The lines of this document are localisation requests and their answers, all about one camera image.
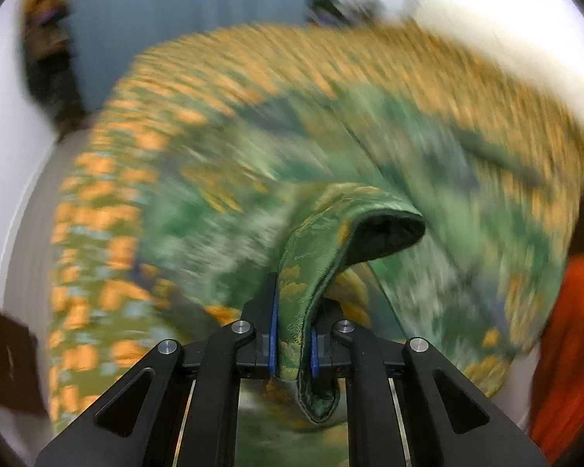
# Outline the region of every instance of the orange clothing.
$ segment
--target orange clothing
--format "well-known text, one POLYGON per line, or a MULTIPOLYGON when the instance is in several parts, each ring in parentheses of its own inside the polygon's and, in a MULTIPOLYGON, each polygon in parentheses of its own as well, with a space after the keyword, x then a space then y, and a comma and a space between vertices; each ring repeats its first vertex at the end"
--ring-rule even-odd
POLYGON ((584 255, 570 257, 540 340, 530 437, 555 462, 584 425, 584 255))

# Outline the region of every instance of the black gripper frame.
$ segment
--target black gripper frame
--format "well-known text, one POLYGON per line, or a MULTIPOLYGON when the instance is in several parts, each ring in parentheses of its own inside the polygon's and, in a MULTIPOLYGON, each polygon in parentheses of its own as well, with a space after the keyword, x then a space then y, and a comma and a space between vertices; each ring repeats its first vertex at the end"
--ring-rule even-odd
MULTIPOLYGON (((35 467, 171 467, 191 389, 178 467, 233 466, 240 379, 273 376, 276 318, 270 274, 243 308, 246 323, 223 326, 207 341, 154 346, 41 451, 35 467)), ((317 378, 346 378, 351 467, 406 465, 390 380, 413 467, 547 465, 430 343, 386 341, 343 319, 337 302, 322 300, 311 370, 317 378)))

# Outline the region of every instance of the silver bolt head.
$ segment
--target silver bolt head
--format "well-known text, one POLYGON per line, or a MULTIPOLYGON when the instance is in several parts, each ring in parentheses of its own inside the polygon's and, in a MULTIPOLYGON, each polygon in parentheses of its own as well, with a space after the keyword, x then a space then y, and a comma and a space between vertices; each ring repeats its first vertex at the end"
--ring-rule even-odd
POLYGON ((232 324, 232 330, 237 334, 244 334, 251 329, 251 324, 245 320, 234 321, 232 324))
POLYGON ((411 346, 411 349, 413 351, 416 351, 418 353, 424 353, 428 349, 428 342, 426 339, 416 337, 414 339, 411 339, 411 342, 409 342, 409 346, 411 346))
POLYGON ((351 320, 339 320, 335 323, 335 328, 338 329, 338 332, 349 334, 355 329, 355 324, 351 320))
POLYGON ((158 344, 158 351, 163 355, 170 355, 178 348, 178 343, 172 339, 165 339, 158 344))

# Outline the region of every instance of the floral pattern fabric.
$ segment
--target floral pattern fabric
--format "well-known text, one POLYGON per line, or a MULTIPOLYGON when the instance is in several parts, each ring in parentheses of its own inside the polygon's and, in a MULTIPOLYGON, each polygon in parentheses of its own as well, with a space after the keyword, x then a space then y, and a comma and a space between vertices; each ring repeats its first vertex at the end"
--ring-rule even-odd
POLYGON ((339 389, 304 371, 319 297, 426 337, 491 394, 554 304, 583 182, 561 104, 413 24, 149 49, 62 186, 56 429, 160 340, 233 321, 276 270, 278 379, 243 386, 237 457, 346 462, 339 389))

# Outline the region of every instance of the green brocade fabric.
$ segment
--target green brocade fabric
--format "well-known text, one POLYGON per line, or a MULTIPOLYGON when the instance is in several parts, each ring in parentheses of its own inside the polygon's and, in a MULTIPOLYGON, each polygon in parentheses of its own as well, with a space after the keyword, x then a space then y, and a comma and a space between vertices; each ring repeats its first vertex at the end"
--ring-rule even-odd
POLYGON ((561 104, 413 24, 150 49, 63 184, 51 417, 237 319, 276 271, 278 377, 243 386, 239 465, 345 463, 339 388, 307 374, 320 297, 426 337, 490 395, 554 304, 583 183, 561 104))

